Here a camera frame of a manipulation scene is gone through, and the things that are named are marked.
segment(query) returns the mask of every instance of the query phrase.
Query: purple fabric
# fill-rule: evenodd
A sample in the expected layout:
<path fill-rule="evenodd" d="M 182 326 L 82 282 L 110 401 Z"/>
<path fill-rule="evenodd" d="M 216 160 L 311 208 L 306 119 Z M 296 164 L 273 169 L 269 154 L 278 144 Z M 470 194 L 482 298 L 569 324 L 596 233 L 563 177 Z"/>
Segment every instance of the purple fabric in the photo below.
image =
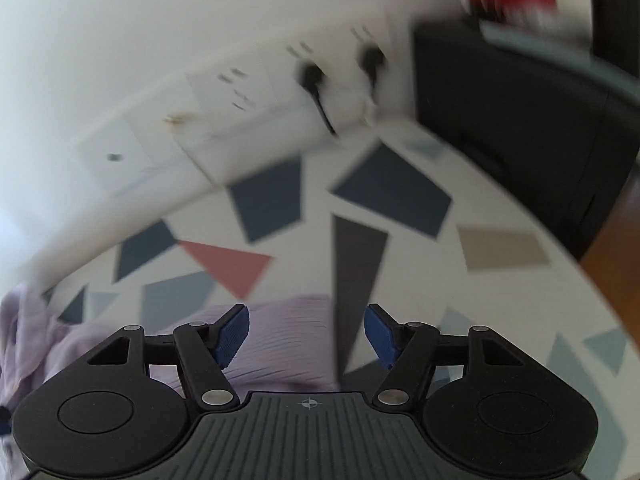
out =
<path fill-rule="evenodd" d="M 200 320 L 216 322 L 232 305 L 211 305 L 159 333 Z M 249 335 L 224 370 L 243 399 L 250 390 L 332 392 L 338 390 L 334 358 L 334 311 L 324 295 L 297 296 L 248 305 Z M 174 366 L 154 366 L 150 376 L 182 393 Z"/>
<path fill-rule="evenodd" d="M 47 310 L 27 285 L 9 292 L 0 303 L 0 404 L 11 412 L 18 403 L 113 332 L 94 323 L 67 325 Z M 0 475 L 27 475 L 14 438 L 0 438 Z"/>

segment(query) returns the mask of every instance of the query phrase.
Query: blue tile fragment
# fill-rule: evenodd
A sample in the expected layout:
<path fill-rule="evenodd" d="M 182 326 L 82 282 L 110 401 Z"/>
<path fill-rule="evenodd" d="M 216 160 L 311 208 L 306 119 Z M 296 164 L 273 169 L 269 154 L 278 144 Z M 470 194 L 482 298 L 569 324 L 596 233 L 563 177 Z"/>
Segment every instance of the blue tile fragment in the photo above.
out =
<path fill-rule="evenodd" d="M 383 143 L 331 192 L 433 238 L 451 204 L 446 192 Z"/>
<path fill-rule="evenodd" d="M 296 156 L 229 186 L 240 225 L 254 243 L 301 219 L 302 159 Z"/>
<path fill-rule="evenodd" d="M 127 238 L 120 244 L 114 281 L 129 276 L 175 244 L 174 236 L 162 220 Z"/>
<path fill-rule="evenodd" d="M 556 336 L 546 367 L 583 394 L 598 415 L 598 437 L 582 473 L 590 480 L 615 478 L 626 450 L 625 434 L 598 387 L 560 334 Z"/>
<path fill-rule="evenodd" d="M 57 285 L 54 285 L 49 290 L 45 290 L 42 293 L 42 299 L 44 300 L 44 302 L 46 304 L 49 304 L 51 302 L 51 298 L 53 296 L 53 293 L 56 291 L 56 287 L 57 287 Z"/>
<path fill-rule="evenodd" d="M 89 296 L 93 319 L 107 310 L 119 295 L 118 292 L 91 292 Z"/>
<path fill-rule="evenodd" d="M 412 152 L 428 158 L 429 160 L 438 160 L 445 151 L 445 146 L 437 139 L 412 139 L 404 143 L 404 145 Z"/>
<path fill-rule="evenodd" d="M 145 285 L 140 325 L 152 334 L 193 314 L 205 306 L 215 284 L 204 271 Z"/>
<path fill-rule="evenodd" d="M 583 343 L 614 375 L 618 374 L 626 348 L 626 335 L 621 328 L 588 337 Z"/>
<path fill-rule="evenodd" d="M 73 325 L 82 323 L 82 318 L 84 317 L 85 293 L 86 285 L 76 294 L 75 298 L 71 300 L 71 303 L 69 303 L 65 311 L 60 314 L 58 317 L 60 321 Z"/>
<path fill-rule="evenodd" d="M 467 316 L 463 316 L 457 310 L 447 307 L 442 322 L 439 325 L 440 333 L 447 335 L 467 335 L 469 328 L 475 325 Z"/>

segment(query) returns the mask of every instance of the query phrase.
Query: black cable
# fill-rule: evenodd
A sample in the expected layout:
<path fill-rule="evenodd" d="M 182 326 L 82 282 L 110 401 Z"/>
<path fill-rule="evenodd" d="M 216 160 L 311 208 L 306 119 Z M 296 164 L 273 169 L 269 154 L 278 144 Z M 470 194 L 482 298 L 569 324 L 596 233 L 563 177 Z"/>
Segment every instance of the black cable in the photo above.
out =
<path fill-rule="evenodd" d="M 320 116 L 324 121 L 326 129 L 329 130 L 329 133 L 332 136 L 337 137 L 338 134 L 335 133 L 335 128 L 331 124 L 329 117 L 327 117 L 326 112 L 324 111 L 324 107 L 322 106 L 322 99 L 320 98 L 320 88 L 322 83 L 324 82 L 324 72 L 322 69 L 316 65 L 313 61 L 305 61 L 300 67 L 300 75 L 298 77 L 298 83 L 300 86 L 304 88 L 311 98 L 316 103 L 316 107 L 318 107 L 318 111 L 320 112 Z"/>
<path fill-rule="evenodd" d="M 326 112 L 324 111 L 324 107 L 322 106 L 322 101 L 320 100 L 320 96 L 312 96 L 314 102 L 316 103 L 316 106 L 318 107 L 318 111 L 320 112 L 320 116 L 322 117 L 322 120 L 324 121 L 324 125 L 326 126 L 326 129 L 329 130 L 329 133 L 332 134 L 332 136 L 337 137 L 338 134 L 335 133 L 335 128 L 334 126 L 331 124 L 331 121 L 329 120 L 329 117 L 326 116 Z"/>
<path fill-rule="evenodd" d="M 376 88 L 378 85 L 378 72 L 380 68 L 383 68 L 386 65 L 385 54 L 380 50 L 379 46 L 376 44 L 370 44 L 360 51 L 358 65 L 369 77 L 371 100 L 377 104 L 378 97 L 376 95 Z"/>

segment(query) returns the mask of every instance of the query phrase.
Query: wall plate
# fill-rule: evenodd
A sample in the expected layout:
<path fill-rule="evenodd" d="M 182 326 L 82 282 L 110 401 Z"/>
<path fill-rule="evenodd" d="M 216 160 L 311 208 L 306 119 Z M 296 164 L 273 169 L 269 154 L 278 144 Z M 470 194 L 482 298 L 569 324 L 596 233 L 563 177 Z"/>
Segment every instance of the wall plate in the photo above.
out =
<path fill-rule="evenodd" d="M 123 118 L 75 144 L 78 157 L 105 190 L 115 194 L 145 178 L 154 164 Z"/>
<path fill-rule="evenodd" d="M 183 120 L 172 126 L 168 117 Z M 178 142 L 197 144 L 211 137 L 204 111 L 184 75 L 173 77 L 137 100 L 124 118 L 156 166 L 183 156 Z"/>
<path fill-rule="evenodd" d="M 278 105 L 255 50 L 190 70 L 187 78 L 214 134 L 222 134 Z"/>
<path fill-rule="evenodd" d="M 332 78 L 332 50 L 327 33 L 328 29 L 319 25 L 260 46 L 273 91 L 281 105 L 309 98 L 298 83 L 300 65 L 304 61 L 312 60 L 327 79 Z"/>
<path fill-rule="evenodd" d="M 369 80 L 358 65 L 361 50 L 377 45 L 385 54 L 387 65 L 393 63 L 393 48 L 388 20 L 382 12 L 361 12 L 329 28 L 332 45 L 333 84 L 362 88 Z"/>

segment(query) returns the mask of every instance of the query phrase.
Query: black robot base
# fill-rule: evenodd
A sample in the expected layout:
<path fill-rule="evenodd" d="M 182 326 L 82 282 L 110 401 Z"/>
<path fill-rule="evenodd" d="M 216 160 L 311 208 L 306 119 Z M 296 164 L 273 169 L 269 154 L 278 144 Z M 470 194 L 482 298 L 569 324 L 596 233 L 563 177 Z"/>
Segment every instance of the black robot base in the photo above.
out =
<path fill-rule="evenodd" d="M 578 480 L 591 405 L 488 327 L 467 336 L 398 324 L 379 305 L 367 338 L 390 372 L 364 394 L 252 392 L 222 370 L 249 330 L 236 305 L 173 335 L 126 326 L 20 404 L 13 430 L 33 480 Z M 175 365 L 183 399 L 148 376 Z M 426 397 L 436 366 L 463 377 Z"/>

